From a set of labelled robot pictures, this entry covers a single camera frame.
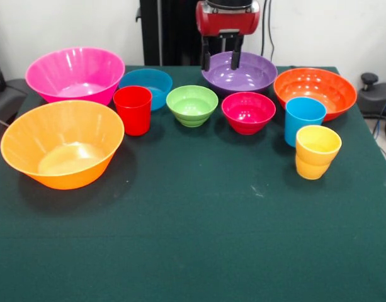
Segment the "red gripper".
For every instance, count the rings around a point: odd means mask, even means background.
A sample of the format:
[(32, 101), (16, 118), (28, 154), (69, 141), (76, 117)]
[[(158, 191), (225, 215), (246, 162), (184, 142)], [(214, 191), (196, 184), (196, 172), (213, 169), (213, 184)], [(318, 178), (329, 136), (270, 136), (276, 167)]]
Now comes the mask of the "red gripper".
[[(198, 1), (196, 4), (196, 23), (201, 35), (222, 35), (236, 33), (234, 49), (231, 56), (231, 69), (239, 68), (243, 35), (250, 35), (256, 30), (260, 19), (260, 7), (257, 1)], [(210, 69), (209, 39), (202, 36), (201, 67)]]

